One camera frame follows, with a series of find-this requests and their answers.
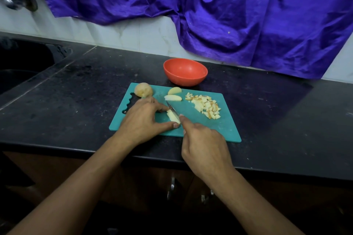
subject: forearm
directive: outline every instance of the forearm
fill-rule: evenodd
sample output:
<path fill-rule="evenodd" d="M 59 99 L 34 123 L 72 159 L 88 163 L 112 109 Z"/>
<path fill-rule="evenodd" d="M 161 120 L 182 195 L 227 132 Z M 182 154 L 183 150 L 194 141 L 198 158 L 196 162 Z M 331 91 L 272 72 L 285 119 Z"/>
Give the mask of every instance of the forearm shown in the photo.
<path fill-rule="evenodd" d="M 212 186 L 249 235 L 303 234 L 235 169 Z"/>
<path fill-rule="evenodd" d="M 119 137 L 108 139 L 9 234 L 80 234 L 106 184 L 130 150 L 129 143 L 119 141 Z"/>

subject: left hand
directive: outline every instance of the left hand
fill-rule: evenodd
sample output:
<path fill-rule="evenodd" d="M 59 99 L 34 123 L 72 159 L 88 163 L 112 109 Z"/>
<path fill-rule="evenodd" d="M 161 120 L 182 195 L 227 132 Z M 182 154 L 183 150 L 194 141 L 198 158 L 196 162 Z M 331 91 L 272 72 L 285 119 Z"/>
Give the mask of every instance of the left hand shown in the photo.
<path fill-rule="evenodd" d="M 130 146 L 136 147 L 168 130 L 179 127 L 176 122 L 155 122 L 156 111 L 169 110 L 154 97 L 139 99 L 126 113 L 114 137 L 124 139 Z"/>

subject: hand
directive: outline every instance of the hand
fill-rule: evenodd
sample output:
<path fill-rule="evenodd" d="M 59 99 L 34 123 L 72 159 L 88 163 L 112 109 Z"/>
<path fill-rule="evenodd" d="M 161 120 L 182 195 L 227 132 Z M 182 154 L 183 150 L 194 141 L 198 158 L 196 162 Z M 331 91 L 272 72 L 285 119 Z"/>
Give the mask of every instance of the hand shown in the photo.
<path fill-rule="evenodd" d="M 184 128 L 181 155 L 190 169 L 210 188 L 235 171 L 224 137 L 214 129 L 193 124 L 179 115 Z"/>
<path fill-rule="evenodd" d="M 156 111 L 165 112 L 169 108 L 154 97 L 139 99 L 126 113 L 114 136 L 124 139 L 133 148 L 167 130 L 178 128 L 176 122 L 155 122 Z"/>

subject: right hand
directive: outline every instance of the right hand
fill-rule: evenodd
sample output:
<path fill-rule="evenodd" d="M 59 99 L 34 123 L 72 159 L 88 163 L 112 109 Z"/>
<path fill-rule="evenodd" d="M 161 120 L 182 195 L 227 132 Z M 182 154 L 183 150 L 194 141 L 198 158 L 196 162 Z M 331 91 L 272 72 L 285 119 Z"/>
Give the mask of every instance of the right hand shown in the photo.
<path fill-rule="evenodd" d="M 224 137 L 216 130 L 193 124 L 180 115 L 184 128 L 181 155 L 190 169 L 210 188 L 235 171 Z"/>

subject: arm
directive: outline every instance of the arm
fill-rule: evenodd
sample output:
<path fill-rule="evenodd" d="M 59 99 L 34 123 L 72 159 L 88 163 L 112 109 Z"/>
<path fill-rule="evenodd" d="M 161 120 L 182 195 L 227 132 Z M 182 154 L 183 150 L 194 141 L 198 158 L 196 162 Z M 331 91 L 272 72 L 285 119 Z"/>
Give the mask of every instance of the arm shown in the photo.
<path fill-rule="evenodd" d="M 136 102 L 115 135 L 8 234 L 81 234 L 106 184 L 126 155 L 136 145 L 179 126 L 175 122 L 154 122 L 157 110 L 168 109 L 152 97 Z"/>
<path fill-rule="evenodd" d="M 233 167 L 224 137 L 180 116 L 182 156 L 191 170 L 232 211 L 249 235 L 303 234 L 267 202 Z"/>

